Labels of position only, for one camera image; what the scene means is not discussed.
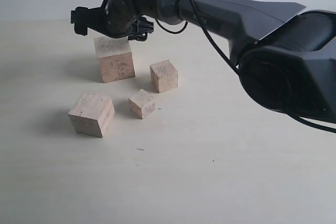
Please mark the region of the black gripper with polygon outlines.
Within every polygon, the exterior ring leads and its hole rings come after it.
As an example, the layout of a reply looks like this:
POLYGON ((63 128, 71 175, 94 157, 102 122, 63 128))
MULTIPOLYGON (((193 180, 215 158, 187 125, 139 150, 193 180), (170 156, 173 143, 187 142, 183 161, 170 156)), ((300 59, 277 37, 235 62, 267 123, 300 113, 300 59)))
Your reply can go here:
POLYGON ((102 8, 76 7, 70 23, 77 35, 86 36, 91 29, 111 38, 146 41, 154 32, 154 23, 138 16, 134 0, 104 0, 102 8))

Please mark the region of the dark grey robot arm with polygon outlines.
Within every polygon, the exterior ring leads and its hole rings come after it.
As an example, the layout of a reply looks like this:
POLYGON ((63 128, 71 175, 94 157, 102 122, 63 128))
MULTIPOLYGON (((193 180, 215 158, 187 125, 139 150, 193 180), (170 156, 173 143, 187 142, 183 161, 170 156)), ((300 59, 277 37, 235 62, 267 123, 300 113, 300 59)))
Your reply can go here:
POLYGON ((144 41, 153 21, 199 26, 229 42, 225 61, 259 105, 297 121, 335 122, 335 13, 295 2, 103 0, 71 11, 76 34, 144 41))

